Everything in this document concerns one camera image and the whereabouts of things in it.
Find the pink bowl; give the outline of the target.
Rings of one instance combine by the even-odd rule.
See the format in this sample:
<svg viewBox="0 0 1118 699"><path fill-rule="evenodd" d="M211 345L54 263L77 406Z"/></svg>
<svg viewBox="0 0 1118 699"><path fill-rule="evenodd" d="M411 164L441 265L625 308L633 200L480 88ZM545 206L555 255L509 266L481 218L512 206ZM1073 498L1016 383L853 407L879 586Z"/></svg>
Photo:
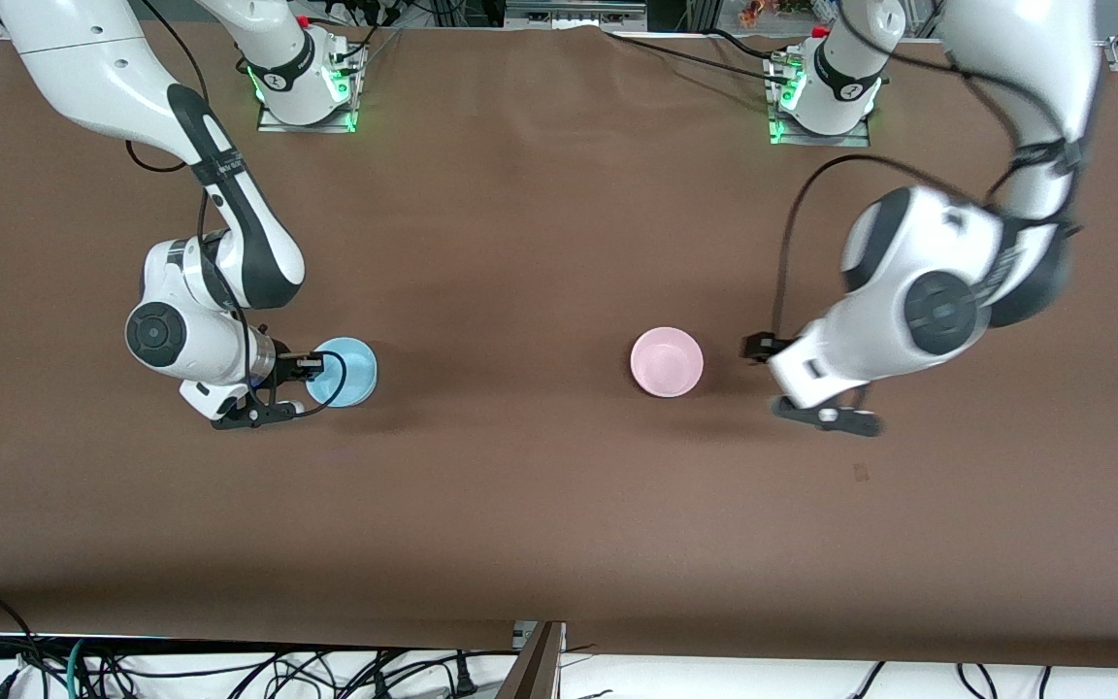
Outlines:
<svg viewBox="0 0 1118 699"><path fill-rule="evenodd" d="M629 368L643 393L678 398L697 388L705 370L705 356L695 338L683 330L656 327L636 338Z"/></svg>

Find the dark brown post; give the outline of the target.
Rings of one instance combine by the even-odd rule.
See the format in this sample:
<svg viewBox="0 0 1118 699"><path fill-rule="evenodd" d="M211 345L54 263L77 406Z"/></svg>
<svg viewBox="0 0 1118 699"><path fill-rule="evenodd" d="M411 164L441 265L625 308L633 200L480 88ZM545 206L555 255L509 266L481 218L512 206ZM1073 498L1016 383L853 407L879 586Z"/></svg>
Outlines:
<svg viewBox="0 0 1118 699"><path fill-rule="evenodd" d="M567 624L537 622L524 634L524 646L511 664L494 699L558 698L559 665L565 650Z"/></svg>

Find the blue bowl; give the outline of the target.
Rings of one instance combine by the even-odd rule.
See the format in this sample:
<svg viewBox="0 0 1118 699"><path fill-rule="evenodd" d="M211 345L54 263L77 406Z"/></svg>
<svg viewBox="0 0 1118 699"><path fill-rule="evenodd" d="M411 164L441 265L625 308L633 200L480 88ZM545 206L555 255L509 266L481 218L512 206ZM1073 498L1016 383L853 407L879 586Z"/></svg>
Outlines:
<svg viewBox="0 0 1118 699"><path fill-rule="evenodd" d="M330 338L314 350L325 371L306 381L307 394L326 408L354 407L367 402L378 382L378 360L372 347L359 338Z"/></svg>

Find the brown table cover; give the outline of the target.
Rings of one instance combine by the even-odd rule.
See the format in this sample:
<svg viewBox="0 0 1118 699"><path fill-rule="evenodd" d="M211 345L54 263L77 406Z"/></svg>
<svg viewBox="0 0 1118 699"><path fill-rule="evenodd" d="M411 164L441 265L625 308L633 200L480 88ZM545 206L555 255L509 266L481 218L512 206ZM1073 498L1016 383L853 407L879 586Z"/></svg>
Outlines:
<svg viewBox="0 0 1118 699"><path fill-rule="evenodd" d="M1118 74L1046 313L875 384L874 440L777 419L781 229L835 148L746 77L604 37L416 30L351 134L260 133L182 28L307 264L252 315L351 336L376 393L218 432L123 325L200 189L61 119L0 44L0 599L37 633L1118 665ZM692 393L631 376L656 327ZM856 483L852 465L870 481Z"/></svg>

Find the aluminium frame rail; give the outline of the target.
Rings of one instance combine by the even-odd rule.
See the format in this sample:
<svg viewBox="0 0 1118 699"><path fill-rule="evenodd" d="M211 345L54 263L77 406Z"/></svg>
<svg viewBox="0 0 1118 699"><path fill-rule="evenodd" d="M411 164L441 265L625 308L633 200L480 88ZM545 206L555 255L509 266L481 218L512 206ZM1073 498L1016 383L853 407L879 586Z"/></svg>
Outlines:
<svg viewBox="0 0 1118 699"><path fill-rule="evenodd" d="M646 0L503 0L505 28L563 30L585 25L612 32L647 31Z"/></svg>

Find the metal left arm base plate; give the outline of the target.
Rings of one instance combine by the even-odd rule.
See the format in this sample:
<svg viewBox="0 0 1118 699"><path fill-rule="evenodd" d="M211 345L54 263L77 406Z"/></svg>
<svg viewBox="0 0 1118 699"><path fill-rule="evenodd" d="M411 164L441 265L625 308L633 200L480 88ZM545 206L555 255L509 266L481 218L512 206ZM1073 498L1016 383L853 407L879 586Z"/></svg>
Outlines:
<svg viewBox="0 0 1118 699"><path fill-rule="evenodd" d="M870 101L855 127L842 134L821 134L799 123L794 114L796 102L811 84L802 58L794 51L771 51L762 59L762 68L768 77L781 77L784 83L765 81L769 133L773 145L866 148L871 144L870 114L874 103Z"/></svg>

